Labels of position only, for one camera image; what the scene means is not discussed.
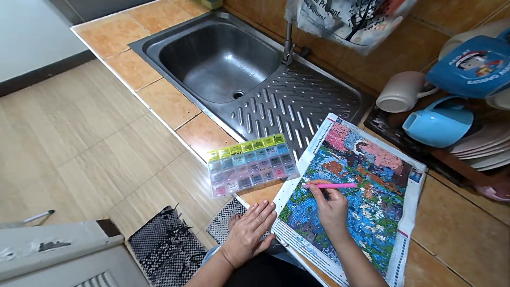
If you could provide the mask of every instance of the yellow label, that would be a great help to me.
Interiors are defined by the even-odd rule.
[[[264,147],[264,141],[262,141],[262,139],[252,140],[251,144],[253,145],[254,150],[258,150]]]
[[[218,150],[218,154],[219,154],[220,158],[229,157],[230,156],[230,149],[229,148],[219,149]]]
[[[282,134],[280,134],[280,133],[279,133],[279,134],[277,134],[277,135],[274,135],[274,136],[273,136],[273,138],[274,138],[274,142],[275,142],[277,145],[282,144],[282,143],[284,143],[284,142],[285,142],[284,135],[282,135]]]
[[[240,154],[242,152],[243,152],[243,148],[241,147],[241,145],[235,145],[235,146],[231,146],[230,147],[230,154],[231,155]]]
[[[251,145],[251,141],[245,141],[240,143],[241,148],[243,149],[243,153],[251,152],[253,150],[253,146]]]
[[[217,150],[216,151],[207,152],[207,156],[208,156],[208,159],[207,159],[208,162],[220,159],[220,155],[218,154]]]
[[[261,140],[264,143],[264,147],[270,147],[274,145],[274,136],[263,137]]]

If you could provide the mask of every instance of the tree print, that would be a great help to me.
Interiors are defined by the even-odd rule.
[[[389,2],[390,0],[357,0],[349,11],[352,15],[349,21],[352,31],[345,40],[351,41],[357,31],[369,30],[381,23],[388,16]]]

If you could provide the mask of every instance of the stack of plates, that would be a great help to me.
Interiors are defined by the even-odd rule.
[[[488,171],[510,163],[510,129],[487,124],[450,147],[450,153],[479,171]]]

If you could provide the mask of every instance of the woman's left hand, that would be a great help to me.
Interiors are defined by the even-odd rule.
[[[234,268],[239,268],[268,249],[276,235],[270,234],[263,241],[260,241],[260,238],[276,220],[275,208],[275,203],[267,200],[260,205],[255,203],[251,206],[236,222],[217,253],[222,254]]]

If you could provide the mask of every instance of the sink drain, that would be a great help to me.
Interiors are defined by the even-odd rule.
[[[234,100],[237,100],[238,98],[244,96],[244,92],[243,91],[236,91],[232,94],[232,98],[234,98]]]

